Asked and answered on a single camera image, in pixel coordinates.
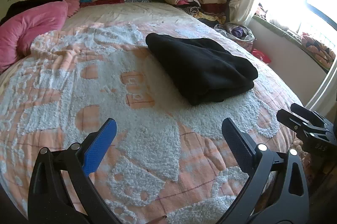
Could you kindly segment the black printed t-shirt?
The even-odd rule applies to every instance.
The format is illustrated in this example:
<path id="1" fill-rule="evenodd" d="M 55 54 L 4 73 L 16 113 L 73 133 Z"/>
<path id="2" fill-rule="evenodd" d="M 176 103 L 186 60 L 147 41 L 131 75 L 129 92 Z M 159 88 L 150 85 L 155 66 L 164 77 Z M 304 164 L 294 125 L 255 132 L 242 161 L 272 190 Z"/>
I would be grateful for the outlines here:
<path id="1" fill-rule="evenodd" d="M 150 33 L 148 49 L 188 102 L 222 102 L 254 87 L 258 71 L 242 57 L 232 55 L 208 38 L 175 38 Z"/>

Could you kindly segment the basket with purple clothes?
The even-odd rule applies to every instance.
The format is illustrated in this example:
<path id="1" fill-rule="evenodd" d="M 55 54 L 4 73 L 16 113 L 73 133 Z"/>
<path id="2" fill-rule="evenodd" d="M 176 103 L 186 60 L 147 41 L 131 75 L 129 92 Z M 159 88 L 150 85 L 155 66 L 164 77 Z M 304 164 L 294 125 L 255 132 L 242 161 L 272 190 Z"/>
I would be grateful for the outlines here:
<path id="1" fill-rule="evenodd" d="M 234 23 L 225 23 L 224 25 L 217 24 L 214 29 L 224 37 L 234 41 L 248 52 L 253 50 L 255 36 L 253 32 L 245 26 Z"/>

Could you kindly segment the folded clothes stack right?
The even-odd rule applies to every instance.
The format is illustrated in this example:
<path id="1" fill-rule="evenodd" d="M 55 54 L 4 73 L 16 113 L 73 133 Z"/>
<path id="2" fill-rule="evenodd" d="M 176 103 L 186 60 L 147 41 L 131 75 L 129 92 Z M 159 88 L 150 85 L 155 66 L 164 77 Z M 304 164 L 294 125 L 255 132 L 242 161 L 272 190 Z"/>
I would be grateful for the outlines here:
<path id="1" fill-rule="evenodd" d="M 230 20 L 231 0 L 197 0 L 196 2 L 186 2 L 177 6 L 178 9 L 192 15 L 199 21 L 204 21 L 206 25 L 214 27 L 216 24 L 225 24 Z"/>

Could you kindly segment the red white folded clothes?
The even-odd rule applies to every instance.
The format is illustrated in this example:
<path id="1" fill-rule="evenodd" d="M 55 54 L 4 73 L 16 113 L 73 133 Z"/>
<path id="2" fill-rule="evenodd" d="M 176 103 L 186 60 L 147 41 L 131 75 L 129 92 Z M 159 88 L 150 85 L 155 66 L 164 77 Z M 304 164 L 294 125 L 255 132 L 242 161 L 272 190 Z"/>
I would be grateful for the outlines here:
<path id="1" fill-rule="evenodd" d="M 126 0 L 91 0 L 91 2 L 81 3 L 80 7 L 85 8 L 88 6 L 123 4 L 125 1 Z"/>

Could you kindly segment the patterned cushion on windowsill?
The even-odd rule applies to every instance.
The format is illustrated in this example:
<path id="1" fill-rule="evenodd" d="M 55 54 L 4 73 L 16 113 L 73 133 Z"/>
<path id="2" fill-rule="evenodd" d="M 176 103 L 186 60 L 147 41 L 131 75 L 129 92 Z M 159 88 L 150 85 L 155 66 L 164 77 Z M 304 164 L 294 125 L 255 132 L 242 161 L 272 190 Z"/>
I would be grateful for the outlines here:
<path id="1" fill-rule="evenodd" d="M 307 33 L 302 34 L 301 44 L 322 68 L 330 70 L 336 57 L 332 49 Z"/>

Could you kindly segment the red plastic bag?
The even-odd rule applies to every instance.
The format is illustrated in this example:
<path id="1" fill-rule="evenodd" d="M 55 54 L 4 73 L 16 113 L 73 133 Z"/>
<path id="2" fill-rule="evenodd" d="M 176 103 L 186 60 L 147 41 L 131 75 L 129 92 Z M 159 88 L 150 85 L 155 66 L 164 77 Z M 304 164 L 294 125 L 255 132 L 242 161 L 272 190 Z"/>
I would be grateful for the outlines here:
<path id="1" fill-rule="evenodd" d="M 255 58 L 261 60 L 262 62 L 264 62 L 267 65 L 271 63 L 270 58 L 267 55 L 265 55 L 263 52 L 261 52 L 261 51 L 259 51 L 257 49 L 252 49 L 251 54 Z"/>

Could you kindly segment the peach white chenille bedspread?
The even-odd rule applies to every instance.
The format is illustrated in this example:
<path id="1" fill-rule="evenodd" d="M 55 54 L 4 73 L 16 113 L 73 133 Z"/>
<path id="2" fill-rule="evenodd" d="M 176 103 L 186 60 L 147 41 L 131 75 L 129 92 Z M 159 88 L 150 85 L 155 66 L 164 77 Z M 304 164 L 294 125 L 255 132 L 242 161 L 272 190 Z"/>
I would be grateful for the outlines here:
<path id="1" fill-rule="evenodd" d="M 191 106 L 150 53 L 149 33 L 209 38 L 258 71 L 254 88 Z M 286 152 L 295 135 L 276 118 L 299 98 L 266 64 L 185 12 L 159 3 L 80 9 L 1 75 L 1 182 L 27 213 L 43 147 L 82 142 L 108 118 L 117 135 L 90 178 L 123 223 L 215 223 L 247 180 L 225 142 L 231 118 L 257 143 Z"/>

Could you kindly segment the pink quilt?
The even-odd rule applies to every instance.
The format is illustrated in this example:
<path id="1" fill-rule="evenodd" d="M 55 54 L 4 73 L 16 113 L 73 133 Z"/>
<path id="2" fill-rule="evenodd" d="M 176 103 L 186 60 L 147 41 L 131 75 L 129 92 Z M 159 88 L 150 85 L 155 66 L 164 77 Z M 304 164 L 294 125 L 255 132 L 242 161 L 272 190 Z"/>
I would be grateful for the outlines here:
<path id="1" fill-rule="evenodd" d="M 79 0 L 50 2 L 17 14 L 1 25 L 1 72 L 29 55 L 37 36 L 62 29 L 78 9 Z"/>

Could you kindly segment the black garment on quilt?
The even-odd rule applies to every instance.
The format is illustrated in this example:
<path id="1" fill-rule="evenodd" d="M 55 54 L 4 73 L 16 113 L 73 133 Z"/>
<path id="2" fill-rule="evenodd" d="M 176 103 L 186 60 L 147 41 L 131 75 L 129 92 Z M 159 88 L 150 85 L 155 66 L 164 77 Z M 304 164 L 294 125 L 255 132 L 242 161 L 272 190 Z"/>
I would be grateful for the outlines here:
<path id="1" fill-rule="evenodd" d="M 25 1 L 18 1 L 16 3 L 13 3 L 6 15 L 1 19 L 1 25 L 3 25 L 6 21 L 11 19 L 12 17 L 16 16 L 17 14 L 20 14 L 26 10 L 35 8 L 37 6 L 41 6 L 44 4 L 48 4 L 50 2 L 58 2 L 63 0 L 25 0 Z"/>

